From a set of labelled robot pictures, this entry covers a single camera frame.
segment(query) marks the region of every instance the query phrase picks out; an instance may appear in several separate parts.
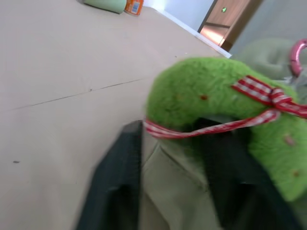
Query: red gingham ribbon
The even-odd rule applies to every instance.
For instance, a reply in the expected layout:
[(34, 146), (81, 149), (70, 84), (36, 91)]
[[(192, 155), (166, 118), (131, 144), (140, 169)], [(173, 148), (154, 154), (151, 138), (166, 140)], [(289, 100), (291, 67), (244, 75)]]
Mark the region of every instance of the red gingham ribbon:
[(261, 82), (252, 76), (246, 76), (231, 87), (260, 103), (271, 106), (272, 108), (265, 110), (256, 117), (206, 127), (189, 133), (177, 132), (164, 128), (148, 119), (144, 121), (144, 126), (146, 130), (156, 138), (179, 139), (210, 133), (222, 133), (238, 128), (251, 127), (272, 122), (279, 118), (281, 112), (287, 112), (302, 118), (307, 118), (307, 106), (294, 103), (292, 98), (285, 95), (282, 89), (272, 88), (268, 84)]

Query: bottle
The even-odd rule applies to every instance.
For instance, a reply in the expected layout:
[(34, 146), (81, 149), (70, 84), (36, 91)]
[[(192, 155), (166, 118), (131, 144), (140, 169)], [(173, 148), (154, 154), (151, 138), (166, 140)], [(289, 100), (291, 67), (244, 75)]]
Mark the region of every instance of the bottle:
[(144, 4), (144, 0), (127, 0), (125, 12), (134, 16), (139, 16)]

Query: fuzzy fabric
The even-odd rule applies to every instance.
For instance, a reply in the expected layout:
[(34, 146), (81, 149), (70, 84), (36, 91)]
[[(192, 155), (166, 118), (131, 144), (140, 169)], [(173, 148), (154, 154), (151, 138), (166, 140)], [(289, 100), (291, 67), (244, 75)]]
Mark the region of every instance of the fuzzy fabric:
[[(246, 75), (282, 88), (285, 94), (297, 99), (290, 87), (266, 78), (242, 62), (215, 57), (191, 58), (165, 70), (155, 80), (148, 96), (147, 118), (183, 131), (200, 117), (257, 116), (267, 106), (230, 87)], [(284, 198), (292, 201), (301, 196), (307, 187), (305, 120), (282, 113), (277, 121), (251, 130), (249, 151), (266, 168)]]

